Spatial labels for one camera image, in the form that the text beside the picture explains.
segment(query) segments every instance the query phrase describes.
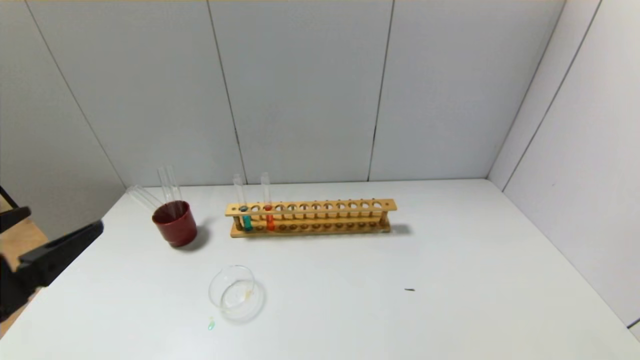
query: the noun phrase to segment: red liquid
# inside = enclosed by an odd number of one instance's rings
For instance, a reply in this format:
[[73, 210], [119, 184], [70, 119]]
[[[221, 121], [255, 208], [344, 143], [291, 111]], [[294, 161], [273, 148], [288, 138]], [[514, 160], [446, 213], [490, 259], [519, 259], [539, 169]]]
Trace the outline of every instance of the red liquid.
[[[264, 209], [266, 211], [271, 211], [273, 209], [271, 205], [265, 205]], [[273, 215], [267, 215], [267, 230], [274, 231], [276, 229], [276, 224], [273, 222]]]

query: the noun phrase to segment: wooden rod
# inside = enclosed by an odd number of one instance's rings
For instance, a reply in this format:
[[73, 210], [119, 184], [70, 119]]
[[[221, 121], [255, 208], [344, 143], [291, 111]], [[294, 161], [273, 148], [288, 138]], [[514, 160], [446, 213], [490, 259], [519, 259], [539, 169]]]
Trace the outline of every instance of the wooden rod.
[[382, 215], [380, 215], [380, 225], [384, 225], [387, 223], [387, 212], [382, 211]]
[[236, 223], [236, 229], [244, 230], [244, 227], [242, 226], [242, 222], [240, 222], [240, 217], [234, 217], [234, 222]]

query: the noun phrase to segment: wooden base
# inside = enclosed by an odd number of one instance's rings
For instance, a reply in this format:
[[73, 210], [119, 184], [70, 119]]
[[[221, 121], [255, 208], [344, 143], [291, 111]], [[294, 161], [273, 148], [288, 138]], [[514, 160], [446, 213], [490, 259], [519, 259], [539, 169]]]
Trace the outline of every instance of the wooden base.
[[275, 230], [267, 230], [266, 220], [251, 220], [253, 230], [231, 227], [232, 238], [258, 238], [264, 236], [305, 236], [340, 234], [377, 234], [391, 232], [388, 221], [380, 225], [380, 217], [318, 218], [274, 220]]

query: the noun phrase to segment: test tube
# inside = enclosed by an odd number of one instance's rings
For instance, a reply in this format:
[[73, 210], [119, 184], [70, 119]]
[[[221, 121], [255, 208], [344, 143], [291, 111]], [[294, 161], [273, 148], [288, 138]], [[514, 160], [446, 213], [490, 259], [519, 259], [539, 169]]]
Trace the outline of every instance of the test tube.
[[151, 195], [140, 185], [134, 185], [127, 189], [127, 194], [131, 196], [138, 204], [147, 209], [153, 214], [156, 209], [160, 208], [163, 204], [155, 196]]
[[158, 168], [158, 177], [160, 178], [160, 184], [164, 193], [164, 201], [167, 203], [167, 207], [174, 218], [179, 218], [183, 215], [182, 206], [182, 193], [180, 192], [180, 186], [175, 180], [175, 173], [173, 172], [173, 166], [164, 165]]
[[[271, 206], [271, 190], [269, 186], [271, 182], [269, 181], [269, 173], [263, 172], [262, 176], [260, 176], [260, 182], [262, 183], [262, 193], [264, 194], [264, 209], [266, 211], [271, 211], [273, 207]], [[276, 229], [276, 224], [273, 221], [273, 215], [267, 215], [267, 230], [274, 231]]]
[[[244, 185], [243, 185], [242, 177], [240, 177], [240, 174], [234, 175], [234, 186], [236, 188], [236, 195], [238, 196], [238, 205], [240, 205], [239, 210], [242, 212], [249, 211], [249, 207], [247, 207], [246, 205]], [[244, 222], [244, 230], [245, 231], [253, 230], [253, 226], [251, 226], [251, 215], [243, 215], [242, 219]]]

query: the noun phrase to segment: wall seam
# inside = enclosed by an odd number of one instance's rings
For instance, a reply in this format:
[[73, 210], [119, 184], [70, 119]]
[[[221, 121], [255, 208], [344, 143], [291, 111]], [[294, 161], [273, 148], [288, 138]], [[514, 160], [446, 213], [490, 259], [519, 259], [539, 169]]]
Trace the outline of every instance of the wall seam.
[[116, 176], [120, 180], [120, 184], [122, 184], [123, 189], [127, 188], [127, 186], [125, 185], [124, 181], [122, 180], [122, 177], [118, 173], [118, 170], [114, 166], [113, 161], [111, 161], [111, 158], [109, 157], [109, 154], [107, 154], [107, 151], [104, 149], [104, 145], [100, 141], [100, 138], [95, 133], [95, 130], [93, 129], [93, 126], [91, 126], [91, 123], [87, 119], [86, 114], [84, 113], [84, 110], [82, 109], [82, 106], [80, 106], [80, 103], [78, 102], [78, 100], [76, 98], [76, 95], [74, 94], [73, 90], [71, 90], [71, 86], [69, 85], [69, 82], [65, 78], [65, 75], [62, 73], [62, 69], [60, 68], [60, 65], [58, 65], [58, 61], [56, 60], [56, 57], [53, 56], [53, 52], [51, 51], [51, 48], [49, 47], [49, 43], [47, 42], [47, 39], [44, 37], [44, 34], [42, 33], [42, 30], [40, 29], [40, 25], [38, 25], [38, 21], [36, 20], [36, 17], [33, 15], [33, 12], [31, 11], [31, 7], [29, 6], [29, 2], [27, 0], [24, 0], [24, 4], [27, 6], [27, 9], [29, 10], [29, 14], [31, 15], [31, 18], [33, 19], [33, 22], [36, 24], [36, 29], [38, 29], [38, 33], [40, 34], [40, 37], [42, 38], [42, 41], [44, 42], [44, 45], [47, 47], [47, 51], [49, 52], [49, 55], [51, 55], [51, 59], [53, 59], [53, 63], [56, 64], [56, 68], [58, 69], [58, 72], [60, 73], [60, 76], [62, 77], [62, 80], [64, 80], [64, 82], [65, 82], [65, 84], [66, 84], [66, 86], [67, 86], [67, 88], [69, 90], [69, 93], [71, 93], [71, 97], [73, 97], [74, 101], [76, 102], [76, 106], [80, 110], [80, 113], [82, 114], [82, 116], [84, 118], [84, 122], [87, 124], [87, 126], [89, 127], [89, 129], [91, 130], [91, 132], [93, 134], [93, 137], [95, 137], [95, 140], [98, 142], [98, 145], [100, 146], [100, 148], [102, 149], [102, 152], [104, 153], [105, 157], [109, 161], [109, 164], [111, 165], [111, 168], [113, 169], [113, 172], [116, 173]]
[[489, 172], [484, 177], [485, 179], [489, 179], [489, 174], [491, 174], [491, 170], [493, 170], [493, 167], [495, 166], [495, 163], [498, 161], [498, 157], [500, 156], [500, 153], [502, 152], [502, 149], [504, 148], [504, 144], [507, 142], [507, 139], [509, 138], [509, 135], [511, 134], [511, 130], [513, 130], [513, 125], [516, 123], [516, 119], [518, 118], [518, 115], [520, 114], [520, 110], [522, 110], [522, 105], [524, 104], [524, 101], [527, 98], [527, 95], [529, 95], [529, 90], [531, 90], [531, 85], [533, 84], [533, 81], [536, 78], [536, 75], [538, 74], [538, 70], [540, 70], [540, 64], [542, 64], [542, 60], [545, 58], [545, 55], [547, 54], [547, 49], [549, 48], [549, 44], [551, 43], [551, 38], [553, 38], [554, 33], [556, 33], [556, 28], [558, 26], [558, 22], [560, 22], [560, 17], [562, 16], [562, 12], [564, 11], [564, 8], [566, 6], [566, 2], [567, 2], [567, 0], [564, 0], [563, 5], [562, 5], [562, 9], [558, 13], [558, 18], [556, 19], [556, 23], [554, 24], [554, 28], [551, 31], [551, 36], [549, 36], [549, 39], [547, 40], [547, 44], [545, 45], [545, 50], [542, 52], [542, 56], [540, 56], [540, 60], [538, 61], [538, 65], [536, 66], [536, 70], [533, 72], [533, 76], [531, 77], [531, 80], [529, 82], [529, 86], [527, 86], [527, 91], [525, 91], [524, 96], [522, 97], [522, 100], [520, 101], [520, 105], [518, 106], [518, 111], [516, 111], [516, 115], [513, 117], [513, 120], [511, 121], [511, 125], [509, 126], [509, 130], [507, 131], [507, 136], [504, 137], [504, 140], [502, 141], [502, 145], [500, 145], [500, 150], [498, 150], [498, 153], [496, 154], [495, 159], [493, 160], [493, 163], [491, 164], [491, 167], [489, 168]]
[[385, 60], [382, 63], [382, 77], [380, 78], [380, 92], [378, 93], [378, 109], [376, 110], [376, 123], [373, 127], [373, 139], [371, 139], [371, 155], [369, 156], [369, 172], [367, 173], [367, 181], [371, 180], [371, 165], [373, 164], [373, 148], [376, 143], [376, 132], [378, 130], [378, 119], [380, 117], [380, 103], [382, 102], [382, 86], [385, 84], [385, 71], [387, 70], [387, 57], [389, 55], [389, 42], [391, 40], [391, 24], [394, 20], [394, 8], [396, 0], [391, 2], [391, 14], [389, 14], [389, 30], [387, 31], [387, 46], [385, 47]]
[[207, 10], [209, 11], [209, 20], [211, 21], [211, 31], [213, 32], [213, 42], [216, 45], [216, 52], [218, 54], [218, 62], [220, 63], [220, 71], [222, 72], [222, 81], [225, 84], [225, 91], [227, 93], [227, 102], [229, 103], [229, 111], [231, 112], [231, 122], [234, 125], [234, 133], [236, 134], [236, 144], [238, 145], [238, 152], [240, 153], [240, 163], [242, 164], [242, 171], [244, 174], [244, 183], [248, 184], [249, 179], [246, 176], [246, 168], [244, 167], [244, 158], [242, 156], [242, 147], [240, 146], [240, 136], [238, 135], [238, 129], [236, 126], [236, 117], [234, 116], [234, 108], [231, 105], [231, 96], [229, 96], [229, 87], [227, 86], [227, 76], [225, 75], [225, 68], [222, 65], [222, 55], [220, 54], [220, 46], [218, 45], [218, 36], [216, 35], [216, 27], [213, 25], [213, 14], [211, 13], [211, 5], [209, 0], [207, 2]]
[[569, 63], [569, 67], [567, 68], [566, 72], [564, 73], [562, 81], [560, 81], [560, 85], [556, 89], [556, 93], [554, 94], [553, 98], [551, 98], [551, 102], [549, 103], [549, 106], [547, 106], [547, 110], [545, 111], [545, 114], [542, 116], [542, 120], [540, 120], [540, 123], [536, 127], [536, 130], [533, 132], [533, 136], [531, 136], [531, 139], [529, 139], [529, 143], [527, 144], [527, 147], [525, 147], [524, 152], [522, 153], [520, 159], [518, 160], [518, 163], [516, 164], [515, 168], [513, 168], [513, 171], [511, 172], [511, 175], [509, 176], [509, 179], [507, 180], [506, 184], [502, 188], [502, 192], [504, 192], [507, 189], [507, 186], [509, 186], [509, 183], [511, 182], [511, 179], [513, 178], [513, 175], [518, 170], [518, 167], [520, 166], [520, 163], [522, 162], [522, 159], [524, 159], [524, 156], [527, 154], [527, 151], [529, 150], [529, 147], [531, 146], [531, 143], [533, 142], [533, 139], [538, 134], [538, 130], [540, 130], [540, 127], [542, 126], [542, 123], [547, 118], [547, 114], [549, 114], [549, 110], [551, 109], [551, 107], [553, 106], [554, 102], [556, 101], [556, 97], [558, 96], [558, 93], [560, 92], [560, 89], [562, 89], [562, 86], [564, 85], [564, 81], [566, 80], [567, 75], [569, 74], [569, 72], [571, 71], [571, 68], [573, 67], [573, 62], [578, 57], [578, 54], [580, 53], [580, 49], [582, 49], [582, 45], [584, 43], [584, 39], [587, 38], [587, 35], [589, 34], [589, 30], [591, 29], [591, 25], [593, 24], [593, 21], [595, 20], [596, 15], [598, 15], [598, 10], [600, 9], [600, 5], [601, 4], [602, 4], [602, 0], [600, 0], [598, 2], [598, 6], [596, 6], [596, 10], [593, 12], [593, 16], [591, 17], [591, 20], [589, 21], [589, 26], [587, 26], [587, 30], [584, 32], [584, 35], [582, 36], [582, 40], [580, 40], [580, 45], [578, 45], [578, 49], [576, 49], [575, 54], [573, 54], [573, 58], [571, 59], [571, 62]]

